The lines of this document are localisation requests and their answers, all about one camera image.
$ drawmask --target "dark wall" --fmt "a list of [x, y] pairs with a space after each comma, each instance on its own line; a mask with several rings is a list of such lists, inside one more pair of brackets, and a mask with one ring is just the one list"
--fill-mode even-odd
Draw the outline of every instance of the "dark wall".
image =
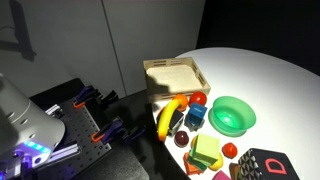
[[207, 0], [198, 48], [262, 52], [320, 75], [320, 4], [303, 0]]

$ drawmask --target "plastic fruit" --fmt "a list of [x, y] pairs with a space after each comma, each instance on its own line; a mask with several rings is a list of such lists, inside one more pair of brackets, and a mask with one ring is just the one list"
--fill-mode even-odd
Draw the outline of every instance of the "plastic fruit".
[[194, 92], [189, 98], [189, 107], [191, 107], [191, 104], [194, 102], [205, 106], [207, 103], [207, 96], [200, 91]]
[[191, 141], [191, 148], [193, 148], [194, 144], [196, 143], [197, 137], [198, 137], [198, 136], [195, 136], [195, 137], [192, 139], [192, 141]]
[[227, 143], [222, 147], [222, 153], [225, 157], [233, 159], [238, 154], [238, 149], [233, 143]]
[[219, 152], [219, 159], [211, 166], [208, 166], [208, 168], [212, 171], [218, 171], [223, 166], [223, 157], [222, 154]]
[[186, 110], [188, 106], [188, 97], [183, 94], [177, 94], [173, 97], [173, 99], [177, 99], [179, 101], [180, 106], [177, 108], [177, 110], [183, 112]]
[[174, 142], [178, 147], [186, 147], [189, 143], [189, 136], [185, 131], [178, 131], [174, 136]]

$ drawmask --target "round table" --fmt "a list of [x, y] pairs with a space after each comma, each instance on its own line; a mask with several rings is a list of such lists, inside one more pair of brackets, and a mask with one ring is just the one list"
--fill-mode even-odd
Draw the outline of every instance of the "round table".
[[[197, 132], [190, 132], [189, 144], [179, 148], [174, 138], [167, 137], [165, 145], [178, 165], [185, 171], [183, 155], [191, 149], [190, 142], [198, 133], [228, 142], [238, 148], [238, 155], [224, 157], [221, 168], [230, 177], [229, 164], [250, 148], [285, 153], [300, 179], [317, 177], [320, 162], [320, 77], [287, 61], [233, 48], [207, 48], [184, 53], [178, 57], [192, 57], [211, 86], [208, 94], [205, 123]], [[220, 96], [234, 96], [247, 102], [255, 111], [256, 124], [241, 137], [227, 137], [218, 133], [208, 121], [208, 112]], [[154, 119], [169, 101], [153, 104]], [[207, 169], [191, 179], [212, 179], [216, 172]]]

